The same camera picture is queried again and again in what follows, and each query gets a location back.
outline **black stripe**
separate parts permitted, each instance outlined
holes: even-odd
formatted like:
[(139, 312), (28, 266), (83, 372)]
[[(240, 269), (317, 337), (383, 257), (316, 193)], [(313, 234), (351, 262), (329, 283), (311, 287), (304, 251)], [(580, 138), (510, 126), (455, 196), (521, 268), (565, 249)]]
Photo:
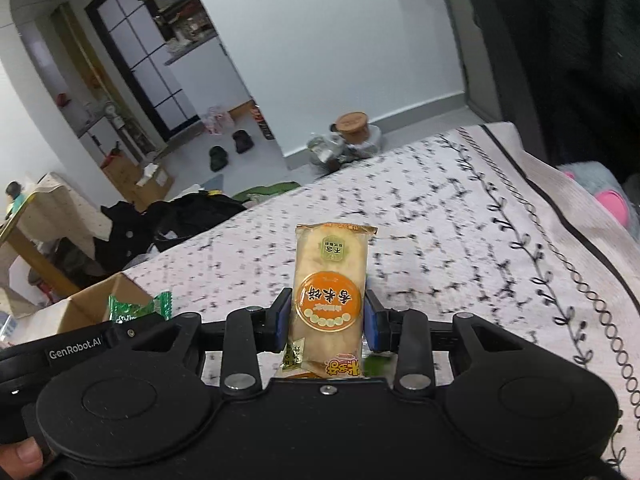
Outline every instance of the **black stripe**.
[(609, 261), (609, 259), (604, 254), (602, 254), (602, 252), (599, 250), (599, 248), (597, 248), (595, 245), (593, 245), (593, 243), (585, 235), (583, 235), (580, 231), (578, 231), (578, 229), (576, 229), (571, 223), (569, 223), (569, 221), (564, 217), (564, 215), (562, 214), (562, 211), (560, 211), (560, 208), (553, 201), (553, 199), (546, 192), (544, 192), (538, 186), (538, 184), (536, 184), (532, 180), (529, 180), (529, 177), (527, 177), (527, 174), (524, 172), (524, 170), (518, 165), (518, 163), (515, 160), (513, 160), (513, 157), (504, 148), (504, 146), (501, 145), (500, 141), (495, 138), (495, 136), (492, 133), (492, 131), (485, 124), (480, 124), (480, 127), (485, 131), (485, 133), (489, 136), (489, 138), (494, 142), (494, 144), (502, 152), (502, 154), (505, 156), (505, 158), (513, 166), (513, 168), (524, 179), (524, 181), (527, 184), (529, 184), (529, 187), (534, 192), (536, 192), (546, 203), (548, 203), (551, 206), (551, 209), (556, 213), (556, 216), (558, 217), (558, 220), (562, 224), (562, 227), (564, 227), (567, 231), (569, 231), (574, 236), (574, 238), (576, 240), (578, 240), (584, 246), (585, 249), (587, 249), (591, 254), (593, 254), (593, 256), (595, 256), (600, 261), (600, 263), (603, 264), (605, 267), (607, 267), (607, 270), (611, 274), (613, 274), (613, 276), (618, 280), (620, 285), (622, 285), (622, 288), (625, 289), (625, 292), (628, 294), (628, 296), (631, 299), (632, 303), (636, 307), (636, 310), (638, 311), (638, 314), (640, 314), (640, 302), (638, 301), (638, 298), (636, 298), (636, 295), (633, 293), (631, 288), (627, 285), (625, 279), (618, 272), (616, 267)]

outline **plush toy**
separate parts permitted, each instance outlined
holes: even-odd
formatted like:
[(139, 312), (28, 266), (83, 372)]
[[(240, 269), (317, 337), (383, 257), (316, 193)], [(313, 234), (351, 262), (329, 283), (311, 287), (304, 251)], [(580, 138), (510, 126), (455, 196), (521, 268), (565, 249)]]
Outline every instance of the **plush toy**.
[(613, 215), (620, 225), (638, 241), (640, 221), (636, 209), (613, 174), (599, 162), (575, 162), (558, 166), (566, 176), (575, 180)]

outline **orange circular label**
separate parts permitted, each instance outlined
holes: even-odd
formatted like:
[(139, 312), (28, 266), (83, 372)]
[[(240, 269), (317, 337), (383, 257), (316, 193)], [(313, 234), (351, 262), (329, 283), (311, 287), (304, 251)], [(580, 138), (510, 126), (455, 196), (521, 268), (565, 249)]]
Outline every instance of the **orange circular label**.
[(338, 272), (312, 274), (300, 285), (296, 299), (298, 315), (321, 332), (338, 332), (350, 327), (362, 308), (360, 291)]

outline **metal screw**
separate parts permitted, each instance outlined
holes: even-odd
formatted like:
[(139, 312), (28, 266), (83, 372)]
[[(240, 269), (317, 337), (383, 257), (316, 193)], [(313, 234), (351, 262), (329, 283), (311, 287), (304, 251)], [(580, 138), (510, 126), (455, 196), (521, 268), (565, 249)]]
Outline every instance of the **metal screw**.
[(323, 395), (335, 395), (338, 393), (338, 388), (332, 384), (325, 384), (324, 386), (320, 386), (320, 393)]
[(255, 378), (249, 374), (231, 374), (225, 378), (225, 386), (232, 390), (246, 390), (255, 384)]
[(400, 377), (400, 385), (407, 390), (423, 390), (430, 384), (431, 379), (422, 374), (407, 374)]

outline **fingernail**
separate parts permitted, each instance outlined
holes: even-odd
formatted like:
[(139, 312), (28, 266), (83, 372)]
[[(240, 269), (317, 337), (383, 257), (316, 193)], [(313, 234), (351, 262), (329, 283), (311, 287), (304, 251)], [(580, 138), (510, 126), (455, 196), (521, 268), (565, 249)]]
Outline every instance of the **fingernail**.
[(36, 442), (36, 439), (33, 437), (28, 438), (24, 442), (21, 442), (18, 445), (18, 449), (16, 450), (18, 453), (18, 457), (25, 464), (30, 464), (32, 462), (37, 462), (40, 459), (40, 447)]

